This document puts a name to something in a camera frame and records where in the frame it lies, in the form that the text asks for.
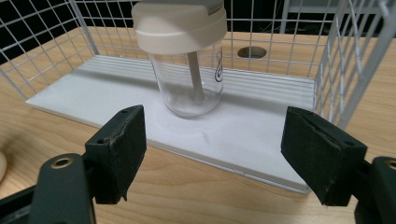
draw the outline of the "white jar lid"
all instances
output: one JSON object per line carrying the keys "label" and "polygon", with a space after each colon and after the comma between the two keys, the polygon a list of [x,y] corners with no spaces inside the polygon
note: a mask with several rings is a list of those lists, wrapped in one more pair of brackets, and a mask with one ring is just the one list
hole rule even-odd
{"label": "white jar lid", "polygon": [[132,16],[137,44],[152,54],[194,52],[227,33],[222,0],[144,0]]}

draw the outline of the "wire frame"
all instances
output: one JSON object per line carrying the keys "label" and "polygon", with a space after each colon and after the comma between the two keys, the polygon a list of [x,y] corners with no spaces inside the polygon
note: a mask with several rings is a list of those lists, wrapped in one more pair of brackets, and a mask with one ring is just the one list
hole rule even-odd
{"label": "wire frame", "polygon": [[[134,35],[131,9],[137,2],[0,1],[0,8],[17,15],[0,15],[0,34],[8,40],[0,46],[0,73],[29,99],[94,55],[148,60]],[[224,3],[229,32],[222,40],[223,66],[314,79],[316,112],[340,127],[350,120],[395,34],[394,1]],[[270,5],[270,12],[262,12]],[[243,48],[246,55],[240,54]]]}

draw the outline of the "cage wall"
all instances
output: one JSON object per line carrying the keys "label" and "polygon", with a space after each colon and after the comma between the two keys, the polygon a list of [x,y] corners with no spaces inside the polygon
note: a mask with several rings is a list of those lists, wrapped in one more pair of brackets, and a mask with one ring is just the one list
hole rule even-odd
{"label": "cage wall", "polygon": [[[29,99],[94,55],[148,60],[134,36],[137,2],[0,2],[0,73]],[[223,66],[314,79],[315,110],[340,126],[347,125],[396,27],[394,1],[224,4]]]}

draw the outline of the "transparent cylinder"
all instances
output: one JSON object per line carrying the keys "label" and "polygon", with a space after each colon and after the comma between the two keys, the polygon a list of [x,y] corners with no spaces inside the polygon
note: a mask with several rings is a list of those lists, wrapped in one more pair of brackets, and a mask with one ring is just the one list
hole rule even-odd
{"label": "transparent cylinder", "polygon": [[150,54],[166,106],[182,118],[212,110],[223,90],[221,41],[178,55]]}

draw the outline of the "wire mesh cage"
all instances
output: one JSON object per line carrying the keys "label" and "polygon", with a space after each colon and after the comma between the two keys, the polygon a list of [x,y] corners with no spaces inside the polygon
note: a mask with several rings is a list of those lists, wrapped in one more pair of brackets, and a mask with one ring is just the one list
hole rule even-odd
{"label": "wire mesh cage", "polygon": [[[0,73],[29,100],[76,69],[147,72],[149,56],[137,46],[131,16],[137,2],[0,1]],[[341,128],[396,31],[394,1],[226,0],[224,6],[223,67],[239,71],[224,80],[280,101],[305,87],[269,82],[306,82],[308,108]]]}

